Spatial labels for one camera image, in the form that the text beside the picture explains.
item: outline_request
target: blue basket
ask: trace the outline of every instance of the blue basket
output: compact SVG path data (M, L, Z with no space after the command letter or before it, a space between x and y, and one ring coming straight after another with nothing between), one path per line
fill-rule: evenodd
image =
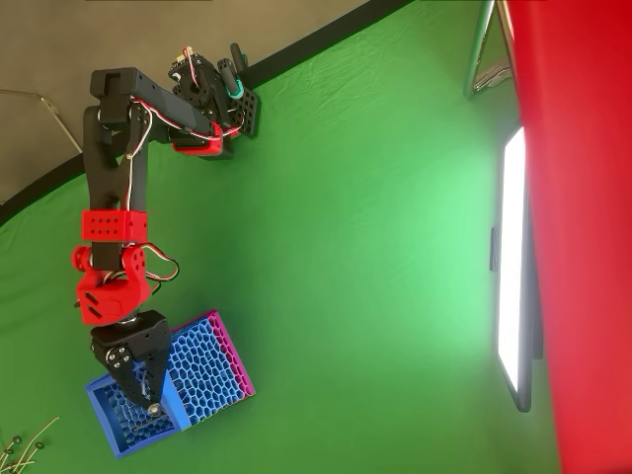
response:
M144 365L134 368L143 378ZM86 391L115 457L123 457L186 430L254 394L241 360L216 311L173 331L161 405L165 415L149 417L125 399L110 375Z

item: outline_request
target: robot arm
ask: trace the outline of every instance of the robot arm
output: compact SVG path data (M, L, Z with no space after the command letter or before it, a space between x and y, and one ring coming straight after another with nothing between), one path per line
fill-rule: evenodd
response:
M243 66L235 46L233 55L236 49L236 62ZM95 357L125 396L150 415L161 412L170 332L163 315L139 310L152 293L144 249L158 252L147 240L148 143L171 143L181 153L206 159L226 158L234 136L253 136L259 107L230 60L220 61L218 71L189 48L184 53L169 73L177 81L174 94L133 67L95 71L90 92L100 104L84 114L90 209L82 213L82 239L91 246L72 253L73 266L84 273L77 298L84 324L94 326ZM119 159L109 150L114 132L128 136ZM137 376L139 362L146 384Z

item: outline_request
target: honeycomb pattern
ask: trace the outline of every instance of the honeycomb pattern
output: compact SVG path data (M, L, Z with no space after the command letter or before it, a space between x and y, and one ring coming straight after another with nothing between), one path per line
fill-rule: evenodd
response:
M207 318L172 337L168 370L192 425L244 398L223 341L220 344Z
M143 368L140 367L134 372L139 381L142 377L142 370ZM138 405L128 401L118 384L108 385L105 387L105 392L117 416L127 447L132 447L141 441L174 427L169 417L154 419L147 415L147 412Z
M217 311L211 311L207 319L210 323L210 326L213 328L213 335L219 343L219 348L223 353L226 354L226 359L230 363L230 369L235 374L235 380L237 381L239 388L243 392L243 396L249 397L250 395L255 393L255 388L250 382L248 374L246 373L246 369L241 363L241 360L237 355L237 351L235 350L233 343L228 337L228 333L226 332L224 323L219 317L219 314L217 314Z

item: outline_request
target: led light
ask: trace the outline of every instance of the led light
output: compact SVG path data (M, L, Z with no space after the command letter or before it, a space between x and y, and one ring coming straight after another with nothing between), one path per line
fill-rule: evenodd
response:
M524 129L521 128L505 147L498 331L499 356L516 392L519 379L524 165Z

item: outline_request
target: black frame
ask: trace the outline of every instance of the black frame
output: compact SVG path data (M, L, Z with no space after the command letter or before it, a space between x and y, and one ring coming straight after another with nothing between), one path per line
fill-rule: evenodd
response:
M520 125L513 128L509 140L519 131ZM531 212L529 204L528 173L525 170L524 180L524 204L522 214L522 268L520 276L520 314L519 314L519 341L518 341L518 390L514 389L505 365L499 354L499 323L500 323L500 258L501 258L501 236L502 236L502 215L503 215L503 175L505 172L505 147L509 140L503 143L500 156L503 157L499 176L499 208L497 220L499 224L492 228L490 245L490 270L497 274L494 288L494 349L496 358L512 394L513 402L519 411L526 413L531 409L531 378L534 359L544 356L544 338L542 334L542 316L540 305L539 282L537 276L537 265L535 261L535 250L533 243L533 231L531 224Z
M311 35L300 39L256 64L252 64L243 72L244 82L249 84L251 88L261 86L295 65L412 3L412 1L369 0ZM129 136L127 134L116 134L112 139L110 152L114 156L121 155L125 150L128 139ZM83 173L83 156L79 154L35 180L0 205L0 226L38 199L43 198Z

